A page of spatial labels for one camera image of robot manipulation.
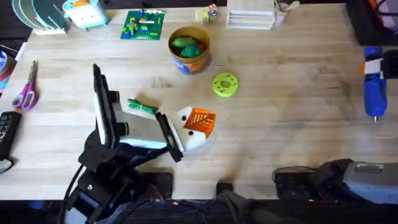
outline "scissors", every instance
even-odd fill
[[[33,61],[30,68],[29,78],[24,89],[12,101],[12,106],[22,110],[30,110],[36,104],[39,96],[35,91],[35,79],[37,73],[37,61]]]

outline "green toy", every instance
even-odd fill
[[[129,11],[122,29],[121,39],[159,40],[165,11],[146,9]]]
[[[230,97],[234,95],[236,90],[238,89],[239,83],[238,79],[229,72],[223,72],[213,79],[213,83],[211,84],[213,87],[213,91],[222,97]]]
[[[189,45],[186,46],[180,54],[180,57],[183,58],[194,58],[196,56],[201,55],[202,51],[197,45]]]
[[[132,109],[139,109],[139,110],[143,110],[151,115],[156,114],[158,108],[155,106],[147,106],[144,105],[142,103],[140,103],[140,101],[138,100],[132,100],[132,99],[127,99],[129,102],[129,107]]]
[[[184,48],[189,45],[198,45],[192,37],[179,37],[173,41],[174,47]]]

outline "green lego baseplate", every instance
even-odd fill
[[[129,11],[120,39],[159,40],[164,13],[165,11],[155,9]]]

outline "white container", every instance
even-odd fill
[[[84,30],[95,26],[106,26],[108,17],[98,0],[89,0],[90,3],[87,5],[72,7],[72,4],[77,1],[67,0],[63,3],[65,17],[69,17],[76,26]]]

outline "black stand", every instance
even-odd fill
[[[145,193],[170,198],[171,173],[145,174],[134,169],[166,151],[125,144],[109,150],[100,143],[98,133],[92,132],[79,157],[87,169],[67,200],[66,223],[121,223],[129,215],[129,207],[147,200]]]

